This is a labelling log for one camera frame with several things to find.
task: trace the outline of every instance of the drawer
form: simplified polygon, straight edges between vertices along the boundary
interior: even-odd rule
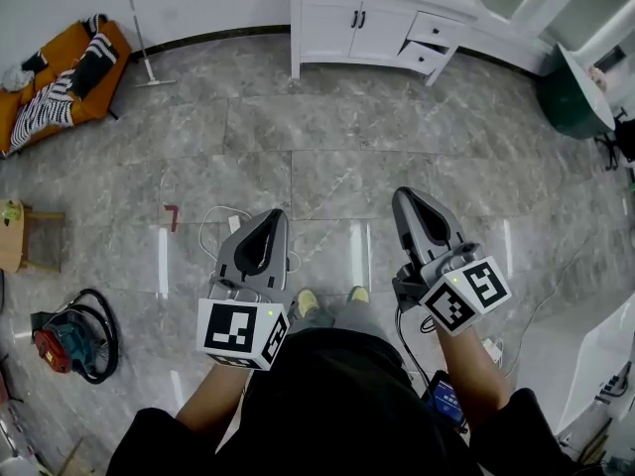
[[[464,28],[465,25],[458,21],[420,12],[410,29],[408,39],[451,48],[458,41],[458,35]]]
[[[397,55],[397,60],[404,67],[418,70],[423,74],[430,74],[445,62],[445,56],[421,44],[408,43],[404,50]]]

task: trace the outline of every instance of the white appliance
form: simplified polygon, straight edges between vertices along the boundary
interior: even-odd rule
[[[536,393],[553,433],[558,434],[624,368],[634,332],[631,293],[596,295],[536,322],[523,338],[517,388]]]

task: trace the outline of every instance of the white vanity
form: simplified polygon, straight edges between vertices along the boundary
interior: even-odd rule
[[[292,77],[335,61],[409,68],[432,84],[483,11],[463,0],[291,0]]]

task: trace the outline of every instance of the black shirt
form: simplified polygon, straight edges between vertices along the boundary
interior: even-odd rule
[[[256,372],[238,431],[217,454],[167,413],[137,413],[108,475],[271,474],[340,468],[431,475],[572,475],[530,390],[471,435],[470,446],[417,396],[399,353],[372,335],[314,328],[290,335]]]

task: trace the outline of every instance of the striped cloth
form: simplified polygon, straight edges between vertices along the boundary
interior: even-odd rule
[[[68,89],[73,73],[74,70],[62,72],[56,82],[42,88],[31,102],[20,109],[11,133],[9,153],[20,150],[32,136],[50,125],[72,127],[72,97],[68,95]]]

